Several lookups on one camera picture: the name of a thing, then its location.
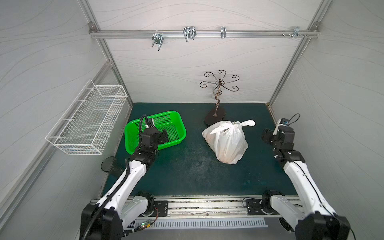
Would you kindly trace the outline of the white plastic bag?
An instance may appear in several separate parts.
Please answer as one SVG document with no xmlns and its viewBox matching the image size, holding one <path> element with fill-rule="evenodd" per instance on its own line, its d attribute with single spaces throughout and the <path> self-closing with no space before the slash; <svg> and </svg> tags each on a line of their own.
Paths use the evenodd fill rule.
<svg viewBox="0 0 384 240">
<path fill-rule="evenodd" d="M 206 128 L 202 136 L 215 153 L 218 161 L 235 165 L 248 149 L 243 127 L 255 126 L 253 120 L 244 122 L 220 121 Z"/>
</svg>

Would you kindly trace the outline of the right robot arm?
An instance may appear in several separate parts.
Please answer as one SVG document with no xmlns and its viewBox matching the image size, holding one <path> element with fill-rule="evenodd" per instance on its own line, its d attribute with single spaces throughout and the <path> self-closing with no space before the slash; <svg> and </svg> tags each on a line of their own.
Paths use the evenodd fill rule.
<svg viewBox="0 0 384 240">
<path fill-rule="evenodd" d="M 274 157 L 290 178 L 301 201 L 301 208 L 280 191 L 266 190 L 261 199 L 246 200 L 249 215 L 278 213 L 294 230 L 298 240 L 346 240 L 352 232 L 346 217 L 330 206 L 310 175 L 302 154 L 294 150 L 295 132 L 288 125 L 274 131 L 265 129 L 264 143 L 273 147 Z"/>
</svg>

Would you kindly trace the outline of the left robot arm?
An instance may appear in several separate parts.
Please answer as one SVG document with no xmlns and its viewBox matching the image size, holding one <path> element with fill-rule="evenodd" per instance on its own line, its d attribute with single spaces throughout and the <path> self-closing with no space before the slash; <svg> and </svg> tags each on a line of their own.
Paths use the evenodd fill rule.
<svg viewBox="0 0 384 240">
<path fill-rule="evenodd" d="M 120 240 L 126 228 L 154 207 L 150 194 L 140 194 L 126 204 L 136 184 L 154 163 L 158 147 L 168 142 L 166 130 L 150 127 L 139 133 L 135 152 L 126 160 L 126 169 L 113 187 L 95 204 L 82 211 L 81 240 Z"/>
</svg>

